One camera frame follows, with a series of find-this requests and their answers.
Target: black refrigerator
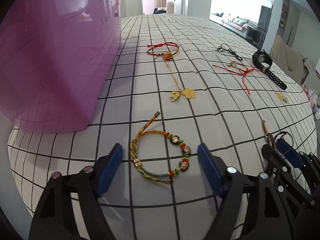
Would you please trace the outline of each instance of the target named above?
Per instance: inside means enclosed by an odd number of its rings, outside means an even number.
[[[261,6],[258,28],[254,34],[252,44],[258,49],[262,49],[264,40],[267,36],[272,9],[266,6]]]

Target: beige chair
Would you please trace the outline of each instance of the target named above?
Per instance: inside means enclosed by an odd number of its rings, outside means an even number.
[[[303,73],[303,59],[299,51],[286,45],[280,35],[277,35],[270,54],[274,63],[298,84]]]

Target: black watch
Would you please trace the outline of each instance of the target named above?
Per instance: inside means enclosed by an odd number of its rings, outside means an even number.
[[[252,62],[254,66],[265,73],[278,87],[283,90],[287,89],[287,85],[284,84],[275,74],[270,71],[270,67],[272,65],[272,59],[268,53],[266,53],[263,49],[257,50],[252,55]]]

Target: purple plastic bin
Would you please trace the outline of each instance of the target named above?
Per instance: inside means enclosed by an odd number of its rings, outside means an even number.
[[[0,111],[23,131],[91,121],[121,38],[120,0],[15,0],[0,24]]]

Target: blue gripper pad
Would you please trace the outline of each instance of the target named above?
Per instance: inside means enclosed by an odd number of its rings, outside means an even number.
[[[299,153],[297,153],[285,140],[278,139],[276,148],[291,163],[294,168],[301,169],[304,165]]]
[[[198,161],[207,177],[212,191],[220,198],[223,198],[226,191],[222,185],[222,177],[224,176],[227,166],[220,157],[211,154],[205,143],[199,144],[197,153]]]
[[[98,198],[108,191],[122,158],[122,146],[116,143],[109,155],[102,156],[96,161],[93,168],[97,174],[98,184],[94,192]]]

